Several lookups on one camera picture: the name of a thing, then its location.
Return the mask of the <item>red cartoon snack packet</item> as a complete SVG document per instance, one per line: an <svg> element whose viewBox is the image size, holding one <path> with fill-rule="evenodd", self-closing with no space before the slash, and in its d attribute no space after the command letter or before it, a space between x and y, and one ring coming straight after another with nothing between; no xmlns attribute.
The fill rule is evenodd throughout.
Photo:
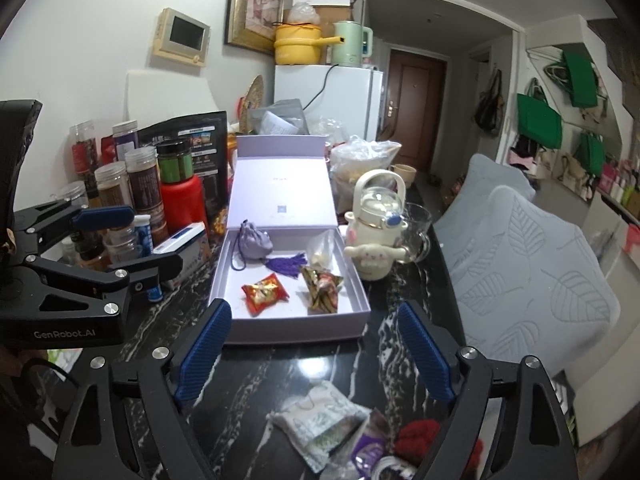
<svg viewBox="0 0 640 480"><path fill-rule="evenodd" d="M290 298L275 273L254 284L243 285L241 290L244 292L247 311L251 316L260 315L263 310Z"/></svg>

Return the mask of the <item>dark red fluffy yarn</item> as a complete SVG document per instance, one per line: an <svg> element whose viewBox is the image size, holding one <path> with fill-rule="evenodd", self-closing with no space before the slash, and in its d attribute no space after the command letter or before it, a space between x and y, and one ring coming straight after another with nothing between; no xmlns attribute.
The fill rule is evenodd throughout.
<svg viewBox="0 0 640 480"><path fill-rule="evenodd" d="M440 423L435 419L409 422L398 432L394 444L394 455L413 466L419 466L434 443L439 430Z"/></svg>

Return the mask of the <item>lavender drawstring pouch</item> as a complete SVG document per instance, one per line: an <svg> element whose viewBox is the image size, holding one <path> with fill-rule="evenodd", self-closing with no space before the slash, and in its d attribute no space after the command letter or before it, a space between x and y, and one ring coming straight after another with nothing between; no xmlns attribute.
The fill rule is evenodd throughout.
<svg viewBox="0 0 640 480"><path fill-rule="evenodd" d="M231 269L243 271L249 261L265 259L272 251L269 234L258 229L253 222L244 220L232 244Z"/></svg>

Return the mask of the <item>silver purple foil packet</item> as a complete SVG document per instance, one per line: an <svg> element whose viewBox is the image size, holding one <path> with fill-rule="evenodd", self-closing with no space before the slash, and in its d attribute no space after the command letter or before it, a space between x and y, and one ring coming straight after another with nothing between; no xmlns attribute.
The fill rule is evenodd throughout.
<svg viewBox="0 0 640 480"><path fill-rule="evenodd" d="M375 408L331 456L320 479L412 479L416 467L390 454L390 426Z"/></svg>

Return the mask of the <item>gold patterned snack packet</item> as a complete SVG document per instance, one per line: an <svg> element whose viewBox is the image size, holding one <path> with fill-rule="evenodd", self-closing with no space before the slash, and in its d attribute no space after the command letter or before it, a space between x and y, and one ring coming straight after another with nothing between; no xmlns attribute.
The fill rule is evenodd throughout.
<svg viewBox="0 0 640 480"><path fill-rule="evenodd" d="M300 269L309 292L308 309L314 313L334 314L338 310L338 293L344 278L324 269L303 266Z"/></svg>

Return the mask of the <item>clear plastic zip bag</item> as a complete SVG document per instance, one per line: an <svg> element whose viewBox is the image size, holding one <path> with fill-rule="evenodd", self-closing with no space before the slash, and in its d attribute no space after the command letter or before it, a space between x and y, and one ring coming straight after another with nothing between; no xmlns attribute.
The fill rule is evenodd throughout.
<svg viewBox="0 0 640 480"><path fill-rule="evenodd" d="M330 270L334 253L334 232L331 230L311 237L306 247L308 264L315 269Z"/></svg>

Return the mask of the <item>white blue medicine box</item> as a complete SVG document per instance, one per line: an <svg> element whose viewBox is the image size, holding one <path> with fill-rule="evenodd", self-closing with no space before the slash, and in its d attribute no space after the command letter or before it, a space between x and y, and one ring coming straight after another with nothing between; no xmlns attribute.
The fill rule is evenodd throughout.
<svg viewBox="0 0 640 480"><path fill-rule="evenodd" d="M209 260L212 251L203 222L194 222L168 237L153 249L154 255L176 254L181 258L180 273L162 284L170 290L179 288L182 283Z"/></svg>

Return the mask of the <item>green lidded spice jar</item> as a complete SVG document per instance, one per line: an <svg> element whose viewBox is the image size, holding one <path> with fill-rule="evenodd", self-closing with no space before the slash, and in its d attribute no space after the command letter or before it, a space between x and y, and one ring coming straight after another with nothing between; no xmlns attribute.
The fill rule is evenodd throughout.
<svg viewBox="0 0 640 480"><path fill-rule="evenodd" d="M191 142L171 139L156 146L157 162L160 167L160 180L163 184L177 184L193 177Z"/></svg>

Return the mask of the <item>clear glass mug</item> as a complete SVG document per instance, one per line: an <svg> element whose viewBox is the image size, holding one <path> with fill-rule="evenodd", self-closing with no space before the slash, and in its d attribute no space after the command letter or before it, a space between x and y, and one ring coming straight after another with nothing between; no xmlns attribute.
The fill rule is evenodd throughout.
<svg viewBox="0 0 640 480"><path fill-rule="evenodd" d="M432 225L432 215L423 206L415 203L405 203L402 214L404 230L398 242L398 247L404 251L399 263L418 263L423 261L431 250L431 240L428 230Z"/></svg>

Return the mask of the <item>cream cinnamoroll water bottle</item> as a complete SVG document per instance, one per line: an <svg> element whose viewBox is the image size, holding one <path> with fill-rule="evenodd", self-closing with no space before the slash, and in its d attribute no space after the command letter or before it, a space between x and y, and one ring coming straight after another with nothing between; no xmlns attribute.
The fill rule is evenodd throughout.
<svg viewBox="0 0 640 480"><path fill-rule="evenodd" d="M405 181L393 171L370 170L356 182L352 209L344 214L344 256L352 260L363 281L382 280L395 262L408 256L400 244L408 228L405 202Z"/></svg>

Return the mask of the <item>white plastic food bag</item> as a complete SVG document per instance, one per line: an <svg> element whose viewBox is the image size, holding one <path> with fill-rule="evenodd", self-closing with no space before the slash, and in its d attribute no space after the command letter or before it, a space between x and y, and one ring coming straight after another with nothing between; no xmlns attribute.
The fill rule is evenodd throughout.
<svg viewBox="0 0 640 480"><path fill-rule="evenodd" d="M367 141L358 136L334 145L329 156L329 176L338 214L352 209L358 179L370 170L390 168L400 149L401 144L395 141Z"/></svg>

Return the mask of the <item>yellow enamel pot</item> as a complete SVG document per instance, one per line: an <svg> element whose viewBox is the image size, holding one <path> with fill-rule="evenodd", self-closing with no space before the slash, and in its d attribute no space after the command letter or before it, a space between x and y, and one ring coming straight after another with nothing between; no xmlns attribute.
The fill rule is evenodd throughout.
<svg viewBox="0 0 640 480"><path fill-rule="evenodd" d="M324 47L344 43L343 36L322 37L318 25L281 24L276 28L273 43L274 62L277 65L319 65Z"/></svg>

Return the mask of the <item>lower green tote bag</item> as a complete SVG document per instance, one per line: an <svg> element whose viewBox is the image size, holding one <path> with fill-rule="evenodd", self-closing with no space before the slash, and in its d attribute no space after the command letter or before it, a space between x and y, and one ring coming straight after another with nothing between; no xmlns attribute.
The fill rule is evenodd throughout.
<svg viewBox="0 0 640 480"><path fill-rule="evenodd" d="M582 131L574 159L587 174L600 177L605 164L605 150L602 136L591 131Z"/></svg>

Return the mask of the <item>light green electric kettle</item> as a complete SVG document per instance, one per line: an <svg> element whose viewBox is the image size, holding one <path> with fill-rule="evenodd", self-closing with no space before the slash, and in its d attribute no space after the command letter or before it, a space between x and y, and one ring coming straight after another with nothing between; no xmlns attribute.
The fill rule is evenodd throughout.
<svg viewBox="0 0 640 480"><path fill-rule="evenodd" d="M346 67L361 67L373 52L373 30L354 21L334 23L336 36L344 39L331 49L331 63Z"/></svg>

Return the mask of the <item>upper green tote bag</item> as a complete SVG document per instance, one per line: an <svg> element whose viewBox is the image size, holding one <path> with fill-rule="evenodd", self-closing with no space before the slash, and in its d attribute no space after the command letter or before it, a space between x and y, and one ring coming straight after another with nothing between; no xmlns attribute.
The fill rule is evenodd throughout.
<svg viewBox="0 0 640 480"><path fill-rule="evenodd" d="M596 107L598 105L598 82L591 62L580 54L564 51L563 63L568 70L572 105L578 108Z"/></svg>

